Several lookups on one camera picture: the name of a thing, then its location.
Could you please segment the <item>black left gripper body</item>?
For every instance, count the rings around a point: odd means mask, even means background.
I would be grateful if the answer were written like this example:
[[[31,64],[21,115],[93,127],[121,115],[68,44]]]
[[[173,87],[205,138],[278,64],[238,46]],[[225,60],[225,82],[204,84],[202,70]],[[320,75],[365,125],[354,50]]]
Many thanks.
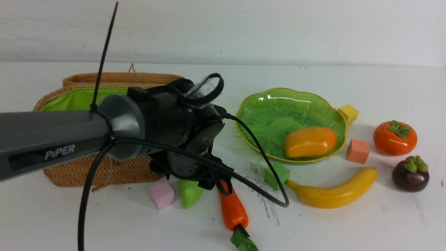
[[[186,181],[198,181],[199,187],[212,190],[224,189],[230,176],[212,167],[223,165],[212,154],[216,136],[224,127],[226,110],[214,107],[212,101],[222,92],[224,80],[218,78],[216,87],[210,78],[194,84],[181,78],[167,85],[143,89],[130,87],[127,95],[140,108],[145,124],[145,141],[169,145],[191,155],[208,159],[203,163],[169,150],[143,146],[143,154],[150,158],[152,172],[171,175]]]

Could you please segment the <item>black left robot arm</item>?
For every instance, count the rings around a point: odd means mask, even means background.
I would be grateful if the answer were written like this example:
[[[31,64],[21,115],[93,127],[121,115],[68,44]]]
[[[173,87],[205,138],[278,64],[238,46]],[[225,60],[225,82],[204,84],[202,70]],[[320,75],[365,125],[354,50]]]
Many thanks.
[[[224,109],[211,102],[223,88],[214,73],[199,84],[129,87],[88,110],[1,113],[1,181],[99,153],[116,161],[147,155],[159,173],[221,189],[231,168],[211,153],[224,127]]]

